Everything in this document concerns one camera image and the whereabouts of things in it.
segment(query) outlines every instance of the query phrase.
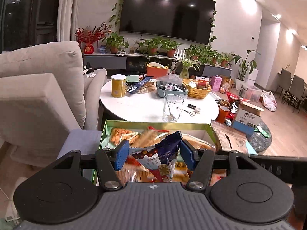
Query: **glass mug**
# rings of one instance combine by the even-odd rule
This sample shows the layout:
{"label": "glass mug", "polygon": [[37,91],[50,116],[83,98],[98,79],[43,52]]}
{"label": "glass mug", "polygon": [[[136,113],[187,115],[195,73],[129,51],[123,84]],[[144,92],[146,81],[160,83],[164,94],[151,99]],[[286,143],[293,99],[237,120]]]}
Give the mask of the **glass mug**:
{"label": "glass mug", "polygon": [[180,118],[184,99],[178,95],[168,94],[164,98],[164,108],[162,120],[166,123],[175,123]]}

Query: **red berry branch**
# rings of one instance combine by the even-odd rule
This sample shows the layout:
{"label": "red berry branch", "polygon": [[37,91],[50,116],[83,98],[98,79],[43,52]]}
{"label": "red berry branch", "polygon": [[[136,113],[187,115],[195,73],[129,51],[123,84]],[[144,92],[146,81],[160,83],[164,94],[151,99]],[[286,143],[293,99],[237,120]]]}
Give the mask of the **red berry branch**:
{"label": "red berry branch", "polygon": [[97,42],[100,39],[103,39],[106,33],[108,33],[109,27],[107,27],[106,22],[103,22],[100,24],[99,27],[97,25],[94,27],[93,30],[85,30],[84,28],[77,28],[76,36],[77,36],[77,42],[79,45],[82,42],[85,42],[87,44],[93,44],[94,42]]}

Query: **small flower vase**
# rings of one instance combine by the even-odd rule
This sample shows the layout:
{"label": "small flower vase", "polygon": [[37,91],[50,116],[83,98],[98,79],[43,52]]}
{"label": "small flower vase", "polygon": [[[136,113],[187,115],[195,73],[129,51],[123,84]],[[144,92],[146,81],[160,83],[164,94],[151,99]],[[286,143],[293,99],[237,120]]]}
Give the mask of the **small flower vase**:
{"label": "small flower vase", "polygon": [[181,73],[179,74],[180,79],[189,79],[189,69],[182,69]]}
{"label": "small flower vase", "polygon": [[84,47],[84,54],[91,54],[94,53],[94,47],[93,44],[91,43],[86,43]]}

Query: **wicker basket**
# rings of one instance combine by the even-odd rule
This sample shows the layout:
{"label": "wicker basket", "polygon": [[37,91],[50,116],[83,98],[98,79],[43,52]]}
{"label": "wicker basket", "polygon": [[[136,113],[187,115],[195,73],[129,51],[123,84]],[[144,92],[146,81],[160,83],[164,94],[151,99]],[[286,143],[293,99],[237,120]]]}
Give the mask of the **wicker basket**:
{"label": "wicker basket", "polygon": [[[183,83],[185,83],[186,85],[190,83],[190,81],[199,83],[199,82],[203,82],[201,80],[195,80],[195,79],[184,79]],[[192,98],[202,98],[204,99],[211,91],[211,86],[208,86],[208,90],[202,90],[202,89],[197,89],[197,88],[191,88],[187,85],[187,89],[189,90],[189,97]]]}

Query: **red flower arrangement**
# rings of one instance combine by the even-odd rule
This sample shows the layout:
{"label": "red flower arrangement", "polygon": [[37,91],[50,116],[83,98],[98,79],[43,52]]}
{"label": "red flower arrangement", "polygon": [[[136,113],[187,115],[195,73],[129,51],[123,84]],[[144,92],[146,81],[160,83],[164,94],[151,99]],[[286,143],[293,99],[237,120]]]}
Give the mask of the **red flower arrangement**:
{"label": "red flower arrangement", "polygon": [[98,41],[104,38],[108,30],[109,27],[107,27],[106,22],[100,24],[99,27],[97,27],[96,25],[93,30],[85,30],[84,28],[82,29],[77,28],[76,32],[77,42],[79,43],[80,47],[82,42],[86,43],[84,48],[85,54],[93,53],[94,52],[93,43],[97,42],[97,47],[98,47]]}

